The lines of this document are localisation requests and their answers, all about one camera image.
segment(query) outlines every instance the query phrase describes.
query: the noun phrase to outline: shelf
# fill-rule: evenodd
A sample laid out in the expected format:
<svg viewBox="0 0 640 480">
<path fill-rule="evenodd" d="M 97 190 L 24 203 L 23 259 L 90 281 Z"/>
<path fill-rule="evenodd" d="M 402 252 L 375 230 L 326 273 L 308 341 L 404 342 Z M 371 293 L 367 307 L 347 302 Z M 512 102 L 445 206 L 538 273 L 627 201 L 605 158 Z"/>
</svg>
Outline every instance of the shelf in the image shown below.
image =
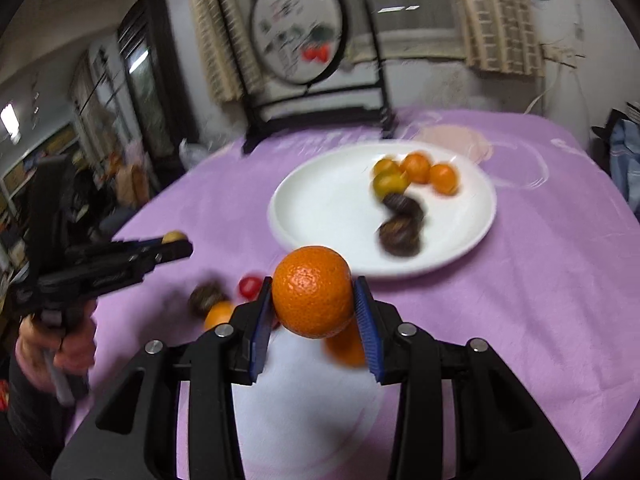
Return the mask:
<svg viewBox="0 0 640 480">
<path fill-rule="evenodd" d="M 12 192 L 11 195 L 9 195 L 9 198 L 13 198 L 14 196 L 16 196 L 22 190 L 22 188 L 29 183 L 29 181 L 33 178 L 34 174 L 35 174 L 35 171 L 31 171 L 31 174 L 22 181 L 20 186 L 14 189 L 14 192 Z"/>
<path fill-rule="evenodd" d="M 11 172 L 15 169 L 15 167 L 16 167 L 18 164 L 20 164 L 21 162 L 23 162 L 25 158 L 27 158 L 27 157 L 28 157 L 28 156 L 30 156 L 30 155 L 33 155 L 33 153 L 34 153 L 34 152 L 37 152 L 38 150 L 42 150 L 42 149 L 45 147 L 45 145 L 46 145 L 46 144 L 47 144 L 47 143 L 48 143 L 48 142 L 49 142 L 53 137 L 55 137 L 57 134 L 61 133 L 63 130 L 65 130 L 65 129 L 66 129 L 66 128 L 68 128 L 68 127 L 74 128 L 73 124 L 72 124 L 72 123 L 69 123 L 69 124 L 67 124 L 66 126 L 63 126 L 62 128 L 60 128 L 60 129 L 59 129 L 58 131 L 56 131 L 55 133 L 51 134 L 49 137 L 47 137 L 47 138 L 46 138 L 46 139 L 44 139 L 43 141 L 41 141 L 37 146 L 34 146 L 34 147 L 33 147 L 33 148 L 31 148 L 30 150 L 26 151 L 26 152 L 24 153 L 24 155 L 23 155 L 23 156 L 21 156 L 21 158 L 20 158 L 20 159 L 19 159 L 19 160 L 14 164 L 14 165 L 12 165 L 12 167 L 11 167 L 11 168 L 9 168 L 9 170 L 8 170 L 8 171 L 5 171 L 5 172 L 4 172 L 4 175 L 2 176 L 2 180 L 4 180 L 4 178 L 5 178 L 9 173 L 11 173 Z M 73 141 L 71 141 L 70 143 L 68 143 L 68 144 L 66 144 L 65 146 L 63 146 L 63 150 L 66 150 L 69 146 L 73 145 L 73 143 L 74 143 L 74 142 L 78 142 L 78 134 L 77 134 L 77 133 L 76 133 L 76 135 L 75 135 L 75 137 L 74 137 L 74 140 L 73 140 Z"/>
<path fill-rule="evenodd" d="M 60 153 L 64 153 L 66 149 L 70 148 L 71 146 L 73 146 L 74 144 L 77 144 L 79 142 L 79 139 L 76 137 L 74 140 L 72 140 L 71 142 L 66 143 L 64 146 L 62 146 L 62 148 L 60 148 L 57 152 L 56 155 L 59 155 Z"/>
</svg>

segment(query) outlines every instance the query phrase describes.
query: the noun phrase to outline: white plate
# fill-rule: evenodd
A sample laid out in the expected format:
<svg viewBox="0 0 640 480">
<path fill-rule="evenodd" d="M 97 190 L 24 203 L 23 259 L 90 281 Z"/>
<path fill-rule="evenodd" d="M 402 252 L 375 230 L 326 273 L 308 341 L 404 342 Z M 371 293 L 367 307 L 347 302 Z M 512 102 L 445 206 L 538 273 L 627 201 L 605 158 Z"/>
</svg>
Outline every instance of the white plate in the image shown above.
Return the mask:
<svg viewBox="0 0 640 480">
<path fill-rule="evenodd" d="M 371 170 L 386 155 L 401 159 L 417 150 L 458 168 L 460 190 L 445 197 L 431 186 L 409 186 L 406 195 L 427 213 L 422 251 L 398 258 L 378 242 L 378 228 L 391 214 L 373 195 Z M 354 275 L 389 278 L 435 270 L 468 253 L 489 231 L 496 208 L 494 185 L 468 158 L 423 142 L 388 140 L 339 148 L 296 168 L 271 198 L 269 224 L 288 250 L 322 245 L 340 253 Z"/>
</svg>

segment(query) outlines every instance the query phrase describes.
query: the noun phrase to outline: black frame stand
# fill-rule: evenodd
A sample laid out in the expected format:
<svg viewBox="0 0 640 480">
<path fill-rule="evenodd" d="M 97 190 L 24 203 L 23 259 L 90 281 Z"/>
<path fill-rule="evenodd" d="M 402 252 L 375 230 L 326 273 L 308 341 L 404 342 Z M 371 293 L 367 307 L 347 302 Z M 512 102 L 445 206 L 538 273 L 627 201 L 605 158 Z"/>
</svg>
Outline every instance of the black frame stand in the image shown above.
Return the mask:
<svg viewBox="0 0 640 480">
<path fill-rule="evenodd" d="M 264 139 L 272 136 L 277 132 L 284 130 L 301 130 L 304 128 L 322 128 L 326 126 L 342 125 L 342 124 L 371 124 L 379 126 L 382 129 L 383 139 L 391 139 L 394 136 L 396 128 L 396 115 L 394 114 L 390 102 L 389 93 L 386 85 L 385 68 L 380 52 L 380 42 L 378 41 L 378 29 L 376 27 L 375 20 L 372 14 L 372 5 L 370 0 L 361 0 L 365 15 L 367 17 L 367 24 L 372 35 L 373 48 L 376 55 L 376 76 L 375 82 L 370 84 L 361 84 L 353 86 L 343 86 L 335 89 L 325 89 L 318 91 L 311 91 L 311 86 L 306 86 L 306 91 L 302 95 L 291 96 L 287 98 L 277 99 L 268 102 L 258 102 L 256 96 L 251 95 L 242 72 L 242 66 L 239 62 L 239 54 L 237 45 L 234 44 L 234 40 L 230 33 L 230 17 L 228 15 L 228 9 L 224 4 L 224 0 L 218 0 L 220 6 L 220 12 L 222 14 L 222 20 L 228 38 L 229 47 L 231 50 L 231 56 L 238 73 L 238 79 L 242 89 L 242 107 L 246 114 L 249 126 L 246 132 L 246 139 L 242 151 L 244 154 L 251 153 L 258 144 Z M 379 108 L 365 108 L 360 107 L 342 107 L 334 108 L 330 110 L 320 110 L 316 112 L 306 112 L 289 114 L 270 120 L 262 118 L 261 112 L 273 105 L 292 102 L 297 100 L 304 100 L 328 94 L 338 94 L 345 92 L 362 92 L 362 91 L 380 91 L 380 99 L 382 106 Z"/>
</svg>

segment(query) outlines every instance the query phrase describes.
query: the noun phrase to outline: mandarin orange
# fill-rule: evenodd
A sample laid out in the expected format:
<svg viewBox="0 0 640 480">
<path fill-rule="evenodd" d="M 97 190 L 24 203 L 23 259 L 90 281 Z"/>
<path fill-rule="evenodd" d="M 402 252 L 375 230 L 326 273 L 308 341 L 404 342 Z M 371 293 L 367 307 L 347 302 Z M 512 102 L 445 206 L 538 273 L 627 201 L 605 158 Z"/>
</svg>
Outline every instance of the mandarin orange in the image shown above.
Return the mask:
<svg viewBox="0 0 640 480">
<path fill-rule="evenodd" d="M 414 184 L 428 184 L 431 170 L 431 159 L 426 153 L 409 153 L 400 163 L 400 169 L 404 171 Z"/>
<path fill-rule="evenodd" d="M 443 163 L 431 167 L 431 185 L 438 193 L 455 195 L 459 184 L 458 172 L 452 165 Z"/>
<path fill-rule="evenodd" d="M 230 301 L 220 301 L 211 307 L 207 314 L 207 319 L 204 320 L 204 329 L 211 330 L 217 327 L 219 324 L 228 323 L 231 320 L 231 316 L 234 312 L 234 305 Z"/>
<path fill-rule="evenodd" d="M 273 273 L 271 293 L 280 323 L 303 337 L 331 337 L 353 317 L 351 271 L 326 247 L 302 247 L 285 256 Z"/>
<path fill-rule="evenodd" d="M 355 317 L 342 332 L 324 340 L 324 350 L 341 365 L 353 368 L 366 366 L 367 360 Z"/>
</svg>

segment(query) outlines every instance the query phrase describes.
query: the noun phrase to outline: screw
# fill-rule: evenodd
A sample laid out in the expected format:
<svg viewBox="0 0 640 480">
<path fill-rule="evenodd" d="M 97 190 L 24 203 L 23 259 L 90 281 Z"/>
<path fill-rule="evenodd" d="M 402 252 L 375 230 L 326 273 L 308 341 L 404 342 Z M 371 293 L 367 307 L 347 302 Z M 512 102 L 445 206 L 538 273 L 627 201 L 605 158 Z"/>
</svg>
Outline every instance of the screw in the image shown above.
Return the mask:
<svg viewBox="0 0 640 480">
<path fill-rule="evenodd" d="M 234 332 L 234 328 L 229 323 L 224 323 L 215 327 L 214 332 L 218 337 L 229 337 Z"/>
<path fill-rule="evenodd" d="M 153 341 L 149 341 L 146 345 L 145 345 L 145 352 L 148 354 L 157 354 L 159 351 L 162 350 L 162 347 L 164 345 L 162 344 L 162 341 L 158 341 L 158 339 L 153 339 Z"/>
<path fill-rule="evenodd" d="M 469 342 L 469 346 L 471 346 L 474 352 L 486 352 L 489 349 L 489 343 L 479 337 L 472 339 Z"/>
<path fill-rule="evenodd" d="M 405 337 L 411 337 L 418 333 L 418 329 L 412 323 L 402 323 L 398 325 L 398 332 Z"/>
</svg>

